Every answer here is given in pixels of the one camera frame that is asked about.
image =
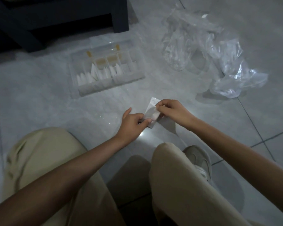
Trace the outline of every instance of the khaki trousers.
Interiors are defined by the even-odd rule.
[[[84,146],[61,128],[46,128],[26,135],[8,154],[3,199],[84,152]],[[151,163],[153,209],[160,225],[167,216],[180,226],[249,225],[174,144],[160,144]],[[118,226],[125,223],[96,172],[77,195],[43,225]]]

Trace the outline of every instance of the floor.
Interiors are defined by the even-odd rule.
[[[115,134],[127,108],[144,113],[152,96],[178,99],[198,118],[283,167],[283,0],[129,1],[128,32],[99,30],[61,38],[40,52],[0,54],[0,193],[6,154],[22,136],[60,126],[91,149]],[[252,67],[270,74],[268,83],[243,92],[239,98],[227,99],[209,93],[210,79],[203,78],[200,72],[206,70],[197,65],[181,72],[167,66],[160,47],[166,30],[162,20],[174,6],[209,11],[237,31],[246,59]],[[143,51],[146,78],[72,99],[67,82],[68,55],[126,38],[133,39]],[[271,202],[195,135],[168,120],[146,129],[100,169],[122,214],[131,216],[126,219],[128,225],[153,220],[148,208],[148,172],[152,153],[162,142],[172,142],[180,149],[187,145],[206,149],[213,162],[216,188],[245,218],[283,225],[283,213]],[[147,210],[144,215],[134,215],[134,209]]]

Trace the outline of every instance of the plastic storage box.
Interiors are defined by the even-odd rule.
[[[141,51],[131,40],[71,54],[72,95],[81,97],[145,77]]]

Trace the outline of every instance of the sneaker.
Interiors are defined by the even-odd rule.
[[[199,146],[193,145],[183,150],[185,155],[196,167],[200,174],[208,181],[211,181],[212,177],[212,163],[209,155],[201,149]]]

